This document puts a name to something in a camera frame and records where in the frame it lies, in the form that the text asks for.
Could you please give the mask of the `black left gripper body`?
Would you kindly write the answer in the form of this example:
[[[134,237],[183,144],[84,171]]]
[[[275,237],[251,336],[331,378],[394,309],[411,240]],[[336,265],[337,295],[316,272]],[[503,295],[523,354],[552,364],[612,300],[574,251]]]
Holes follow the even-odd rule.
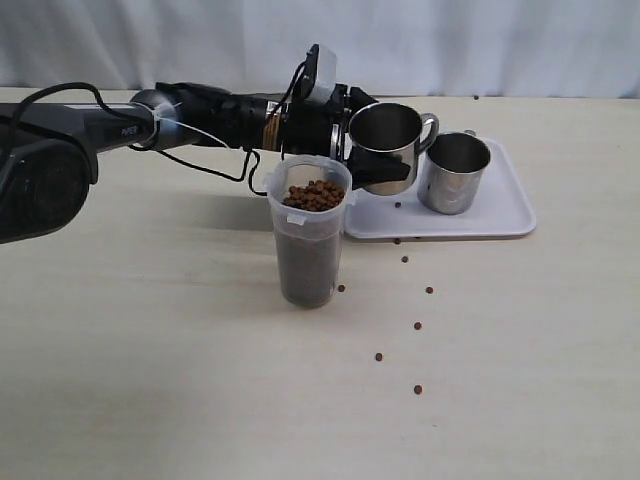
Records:
[[[343,163],[349,107],[348,87],[336,84],[326,100],[313,96],[316,87],[297,82],[281,122],[281,158],[315,155]]]

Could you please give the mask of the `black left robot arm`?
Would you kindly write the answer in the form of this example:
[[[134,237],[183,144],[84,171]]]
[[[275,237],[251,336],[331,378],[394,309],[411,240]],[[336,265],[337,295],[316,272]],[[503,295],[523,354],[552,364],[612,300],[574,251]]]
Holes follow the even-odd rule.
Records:
[[[98,180],[98,156],[117,148],[167,154],[181,146],[319,155],[344,163],[356,187],[405,180],[406,167],[370,154],[345,155],[351,117],[373,104],[338,86],[323,103],[287,95],[274,102],[195,83],[157,83],[127,103],[72,82],[1,106],[1,240],[56,232],[79,213]]]

